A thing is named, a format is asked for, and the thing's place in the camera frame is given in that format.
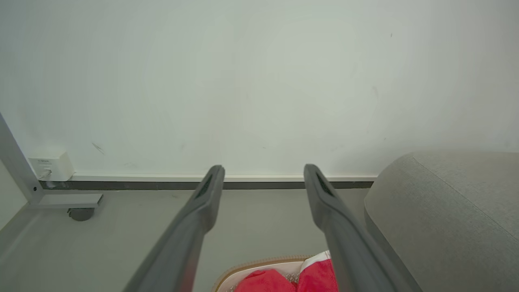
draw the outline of white cable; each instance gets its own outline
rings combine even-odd
[[[45,172],[42,174],[42,176],[40,176],[40,177],[38,178],[38,180],[41,180],[42,178],[46,178],[46,177],[50,176],[51,173],[52,173],[52,170],[50,170],[50,169],[45,169]]]

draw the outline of caster wheel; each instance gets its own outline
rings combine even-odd
[[[86,221],[94,215],[94,208],[69,209],[69,217],[76,221]]]

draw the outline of floor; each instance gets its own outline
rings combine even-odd
[[[368,189],[337,192],[363,222]],[[0,290],[121,291],[191,193],[107,191],[84,222],[63,209],[25,210],[19,235],[0,233]],[[204,238],[193,291],[210,291],[241,263],[326,249],[305,190],[226,190]]]

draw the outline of red and white cloth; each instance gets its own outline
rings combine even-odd
[[[243,279],[235,292],[338,292],[338,288],[330,252],[325,251],[303,262],[298,283],[274,269],[259,270]]]

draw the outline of power outlet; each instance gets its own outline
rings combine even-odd
[[[74,168],[66,152],[58,155],[29,157],[28,160],[39,180],[67,181],[74,174]]]

